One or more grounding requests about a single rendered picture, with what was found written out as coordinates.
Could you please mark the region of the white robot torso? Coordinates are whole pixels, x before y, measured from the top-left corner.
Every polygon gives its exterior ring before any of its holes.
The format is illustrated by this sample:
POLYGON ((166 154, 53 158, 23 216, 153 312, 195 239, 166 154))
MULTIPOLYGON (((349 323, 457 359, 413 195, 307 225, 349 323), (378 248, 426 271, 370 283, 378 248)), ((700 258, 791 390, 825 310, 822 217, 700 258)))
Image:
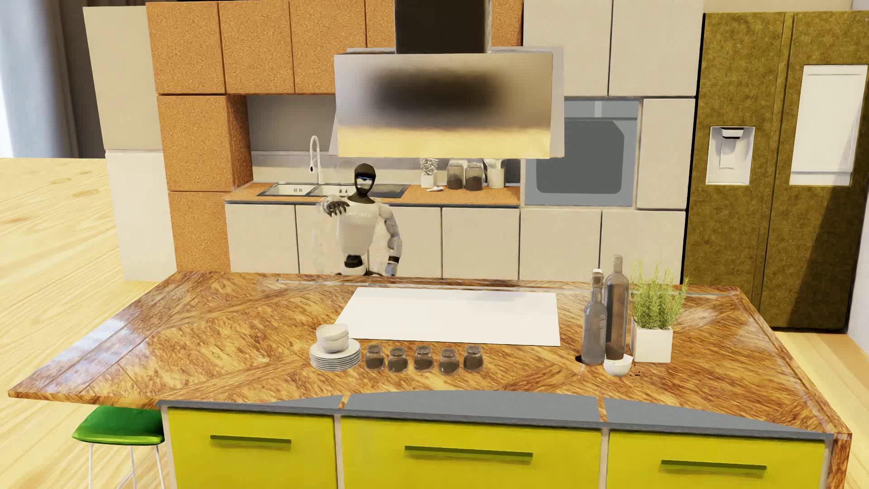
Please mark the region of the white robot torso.
POLYGON ((368 270, 368 249, 380 219, 378 202, 357 203, 353 212, 337 219, 337 238, 342 253, 341 272, 343 275, 363 275, 368 270))

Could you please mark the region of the steel kitchen sink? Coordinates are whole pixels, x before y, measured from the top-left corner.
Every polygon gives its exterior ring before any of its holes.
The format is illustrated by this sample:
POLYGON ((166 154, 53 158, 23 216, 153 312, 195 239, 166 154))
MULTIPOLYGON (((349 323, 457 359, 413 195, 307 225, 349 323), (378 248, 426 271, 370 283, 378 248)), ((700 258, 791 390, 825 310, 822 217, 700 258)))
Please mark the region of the steel kitchen sink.
MULTIPOLYGON (((370 197, 400 198, 409 188, 408 184, 376 183, 370 189, 370 197)), ((326 197, 338 195, 347 197, 356 192, 353 184, 340 183, 274 183, 260 197, 326 197)))

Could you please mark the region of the white flat cooktop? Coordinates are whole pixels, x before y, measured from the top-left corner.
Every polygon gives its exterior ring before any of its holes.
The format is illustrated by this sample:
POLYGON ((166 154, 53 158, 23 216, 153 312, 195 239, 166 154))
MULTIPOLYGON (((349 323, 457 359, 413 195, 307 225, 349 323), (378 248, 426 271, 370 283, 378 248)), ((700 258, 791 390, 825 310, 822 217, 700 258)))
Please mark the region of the white flat cooktop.
POLYGON ((359 287, 335 323, 353 339, 560 345, 553 292, 359 287))

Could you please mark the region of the stack of white plates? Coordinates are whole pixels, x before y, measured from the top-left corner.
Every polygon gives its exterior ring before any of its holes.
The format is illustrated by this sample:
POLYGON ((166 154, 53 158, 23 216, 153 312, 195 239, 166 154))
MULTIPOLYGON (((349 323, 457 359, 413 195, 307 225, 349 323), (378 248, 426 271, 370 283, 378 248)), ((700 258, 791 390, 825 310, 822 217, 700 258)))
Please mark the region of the stack of white plates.
POLYGON ((349 370, 360 363, 362 348, 355 339, 349 339, 344 350, 329 352, 315 343, 310 347, 310 364, 323 372, 341 372, 349 370))

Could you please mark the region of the orange tall cabinet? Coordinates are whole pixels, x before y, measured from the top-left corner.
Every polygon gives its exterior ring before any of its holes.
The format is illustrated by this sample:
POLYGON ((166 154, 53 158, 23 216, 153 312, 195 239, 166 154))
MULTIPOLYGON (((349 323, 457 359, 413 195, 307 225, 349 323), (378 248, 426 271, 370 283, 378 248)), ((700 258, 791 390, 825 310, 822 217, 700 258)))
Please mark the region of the orange tall cabinet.
POLYGON ((228 272, 227 194, 253 178, 244 95, 159 95, 179 271, 228 272))

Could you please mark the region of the steel range hood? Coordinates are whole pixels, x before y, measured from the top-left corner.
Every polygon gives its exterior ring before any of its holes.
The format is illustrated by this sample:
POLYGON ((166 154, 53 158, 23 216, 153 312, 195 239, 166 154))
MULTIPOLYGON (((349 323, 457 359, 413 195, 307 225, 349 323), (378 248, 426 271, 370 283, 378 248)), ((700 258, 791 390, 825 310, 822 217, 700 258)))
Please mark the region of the steel range hood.
POLYGON ((343 158, 564 155, 563 62, 491 48, 492 0, 395 0, 393 50, 334 56, 343 158))

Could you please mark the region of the wooden top kitchen island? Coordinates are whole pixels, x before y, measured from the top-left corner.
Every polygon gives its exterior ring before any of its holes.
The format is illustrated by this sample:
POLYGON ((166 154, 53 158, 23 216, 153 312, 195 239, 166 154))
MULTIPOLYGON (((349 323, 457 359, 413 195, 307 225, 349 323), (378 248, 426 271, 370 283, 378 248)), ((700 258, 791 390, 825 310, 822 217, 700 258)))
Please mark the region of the wooden top kitchen island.
POLYGON ((754 305, 735 286, 690 285, 668 364, 622 379, 580 354, 588 283, 341 278, 177 272, 12 386, 11 398, 156 408, 160 400, 261 403, 358 393, 493 390, 623 398, 768 421, 833 436, 824 489, 845 489, 853 435, 754 305), (552 292, 560 346, 484 346, 481 373, 318 372, 315 328, 358 287, 446 292, 552 292))

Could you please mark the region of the orange upper cabinets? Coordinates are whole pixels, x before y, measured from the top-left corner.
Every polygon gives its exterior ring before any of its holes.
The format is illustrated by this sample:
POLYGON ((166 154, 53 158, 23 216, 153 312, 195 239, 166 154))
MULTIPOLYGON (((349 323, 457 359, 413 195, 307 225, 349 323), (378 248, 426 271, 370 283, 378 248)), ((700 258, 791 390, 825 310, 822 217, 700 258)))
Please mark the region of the orange upper cabinets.
POLYGON ((156 92, 333 94, 334 55, 395 45, 395 1, 148 2, 156 92))

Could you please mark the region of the beige tall cabinet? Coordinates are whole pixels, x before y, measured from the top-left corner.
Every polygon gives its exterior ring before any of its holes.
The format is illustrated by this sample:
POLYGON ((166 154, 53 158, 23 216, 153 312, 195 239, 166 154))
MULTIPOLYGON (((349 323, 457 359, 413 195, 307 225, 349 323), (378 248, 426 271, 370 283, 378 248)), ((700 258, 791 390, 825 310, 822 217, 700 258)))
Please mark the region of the beige tall cabinet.
POLYGON ((177 270, 145 6, 82 10, 126 280, 177 270))

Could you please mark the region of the wide yellow drawer front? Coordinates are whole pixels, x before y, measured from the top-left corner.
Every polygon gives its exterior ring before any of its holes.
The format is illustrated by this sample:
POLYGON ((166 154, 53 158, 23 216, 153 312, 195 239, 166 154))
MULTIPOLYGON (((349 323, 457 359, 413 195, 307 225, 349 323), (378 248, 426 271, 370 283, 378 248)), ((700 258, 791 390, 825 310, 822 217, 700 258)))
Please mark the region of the wide yellow drawer front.
POLYGON ((343 417, 345 489, 598 489, 600 430, 343 417))

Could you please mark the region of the built-in grey oven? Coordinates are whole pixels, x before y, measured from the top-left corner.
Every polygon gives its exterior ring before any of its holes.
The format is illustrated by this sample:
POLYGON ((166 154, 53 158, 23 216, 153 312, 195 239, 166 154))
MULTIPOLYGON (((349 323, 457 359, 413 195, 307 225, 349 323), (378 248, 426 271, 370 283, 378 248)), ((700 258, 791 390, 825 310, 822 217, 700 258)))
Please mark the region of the built-in grey oven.
POLYGON ((640 101, 569 98, 564 112, 564 156, 526 161, 526 205, 632 207, 640 101))

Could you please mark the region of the narrow yellow drawer front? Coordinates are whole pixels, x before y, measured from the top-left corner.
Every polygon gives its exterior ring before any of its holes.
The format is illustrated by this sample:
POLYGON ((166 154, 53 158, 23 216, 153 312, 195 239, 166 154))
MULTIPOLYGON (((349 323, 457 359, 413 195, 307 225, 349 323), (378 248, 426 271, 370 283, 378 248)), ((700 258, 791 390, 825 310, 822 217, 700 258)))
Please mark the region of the narrow yellow drawer front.
POLYGON ((332 417, 167 408, 178 489, 337 489, 332 417))

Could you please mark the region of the green stool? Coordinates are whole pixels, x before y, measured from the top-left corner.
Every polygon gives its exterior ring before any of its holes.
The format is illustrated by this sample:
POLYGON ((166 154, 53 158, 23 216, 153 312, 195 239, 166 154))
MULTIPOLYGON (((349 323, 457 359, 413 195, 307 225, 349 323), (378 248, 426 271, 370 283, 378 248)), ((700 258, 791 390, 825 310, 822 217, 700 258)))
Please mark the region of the green stool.
POLYGON ((161 489, 166 489, 158 446, 166 439, 159 411, 118 406, 97 406, 74 430, 72 439, 89 444, 88 489, 93 485, 93 447, 152 446, 161 489))

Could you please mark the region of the grey curtain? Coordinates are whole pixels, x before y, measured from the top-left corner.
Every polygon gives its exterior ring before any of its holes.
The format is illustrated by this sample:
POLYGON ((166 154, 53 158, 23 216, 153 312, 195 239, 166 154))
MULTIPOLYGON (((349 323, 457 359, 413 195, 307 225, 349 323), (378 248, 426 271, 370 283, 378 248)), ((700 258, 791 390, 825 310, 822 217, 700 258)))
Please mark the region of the grey curtain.
POLYGON ((83 7, 0 0, 0 158, 102 158, 83 7))

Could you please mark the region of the olive double door fridge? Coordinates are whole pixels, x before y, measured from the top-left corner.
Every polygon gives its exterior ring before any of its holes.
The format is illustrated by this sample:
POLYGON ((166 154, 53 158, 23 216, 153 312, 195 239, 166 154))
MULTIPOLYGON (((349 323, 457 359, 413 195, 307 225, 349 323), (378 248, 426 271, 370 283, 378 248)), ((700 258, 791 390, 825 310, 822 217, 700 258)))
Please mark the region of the olive double door fridge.
POLYGON ((847 328, 869 197, 869 10, 704 17, 684 274, 847 328))

